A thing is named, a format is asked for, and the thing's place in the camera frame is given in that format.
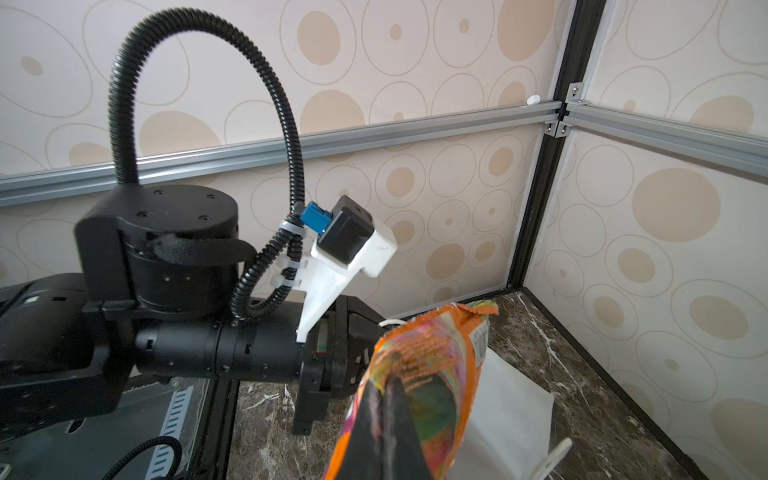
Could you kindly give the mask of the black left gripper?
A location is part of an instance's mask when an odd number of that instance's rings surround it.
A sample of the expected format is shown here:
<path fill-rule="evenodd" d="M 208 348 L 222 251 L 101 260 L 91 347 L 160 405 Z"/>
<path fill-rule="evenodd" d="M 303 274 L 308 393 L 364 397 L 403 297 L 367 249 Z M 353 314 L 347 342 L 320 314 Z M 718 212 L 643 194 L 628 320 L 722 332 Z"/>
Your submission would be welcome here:
<path fill-rule="evenodd" d="M 354 394 L 375 344 L 385 333 L 384 318 L 354 296 L 339 296 L 304 343 L 292 433 L 308 435 L 327 418 L 329 403 Z"/>

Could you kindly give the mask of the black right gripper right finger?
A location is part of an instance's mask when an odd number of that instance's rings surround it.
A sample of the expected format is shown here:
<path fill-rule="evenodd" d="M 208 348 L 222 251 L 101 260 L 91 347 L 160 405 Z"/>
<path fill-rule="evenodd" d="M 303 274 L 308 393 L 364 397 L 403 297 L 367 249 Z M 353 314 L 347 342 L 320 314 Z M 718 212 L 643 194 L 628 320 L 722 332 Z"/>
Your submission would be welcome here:
<path fill-rule="evenodd" d="M 400 378 L 385 386 L 383 411 L 383 478 L 432 480 Z"/>

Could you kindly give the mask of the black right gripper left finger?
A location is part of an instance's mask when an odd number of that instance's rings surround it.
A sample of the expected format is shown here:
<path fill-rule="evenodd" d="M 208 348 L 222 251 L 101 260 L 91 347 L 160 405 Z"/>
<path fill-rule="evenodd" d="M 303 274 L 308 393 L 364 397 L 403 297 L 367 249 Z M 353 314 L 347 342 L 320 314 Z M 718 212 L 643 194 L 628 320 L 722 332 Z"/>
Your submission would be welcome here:
<path fill-rule="evenodd" d="M 384 479 L 384 394 L 368 381 L 336 479 Z"/>

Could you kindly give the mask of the orange multicolour Fox's candy packet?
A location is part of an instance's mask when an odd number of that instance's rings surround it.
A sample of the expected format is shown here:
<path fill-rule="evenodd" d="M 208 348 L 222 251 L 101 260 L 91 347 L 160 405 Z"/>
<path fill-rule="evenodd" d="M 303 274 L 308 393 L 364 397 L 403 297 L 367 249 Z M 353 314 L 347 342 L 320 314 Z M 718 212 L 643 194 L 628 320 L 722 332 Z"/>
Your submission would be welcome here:
<path fill-rule="evenodd" d="M 388 331 L 375 345 L 345 418 L 326 478 L 336 479 L 365 384 L 384 394 L 400 378 L 433 479 L 452 466 L 471 414 L 488 350 L 492 300 L 450 303 Z"/>

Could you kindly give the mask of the colourful painted paper bag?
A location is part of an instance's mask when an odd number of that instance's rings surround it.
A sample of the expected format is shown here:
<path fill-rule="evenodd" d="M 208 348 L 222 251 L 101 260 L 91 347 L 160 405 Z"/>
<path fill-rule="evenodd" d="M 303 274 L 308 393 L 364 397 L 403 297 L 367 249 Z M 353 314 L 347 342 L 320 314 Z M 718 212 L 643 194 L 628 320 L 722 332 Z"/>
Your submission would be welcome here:
<path fill-rule="evenodd" d="M 463 441 L 442 479 L 543 479 L 571 442 L 549 446 L 554 397 L 488 345 Z"/>

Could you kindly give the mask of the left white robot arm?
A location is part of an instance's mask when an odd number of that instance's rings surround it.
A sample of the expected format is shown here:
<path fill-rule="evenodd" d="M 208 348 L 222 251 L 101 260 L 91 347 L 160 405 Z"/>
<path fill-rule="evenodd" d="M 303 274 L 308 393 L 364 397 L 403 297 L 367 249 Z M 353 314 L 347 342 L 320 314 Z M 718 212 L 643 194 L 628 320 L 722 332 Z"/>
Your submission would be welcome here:
<path fill-rule="evenodd" d="M 132 371 L 160 379 L 297 383 L 306 435 L 350 396 L 383 335 L 382 317 L 340 296 L 305 342 L 302 307 L 257 321 L 229 301 L 255 251 L 238 206 L 203 186 L 120 186 L 75 226 L 82 269 L 1 292 L 1 438 L 113 412 Z"/>

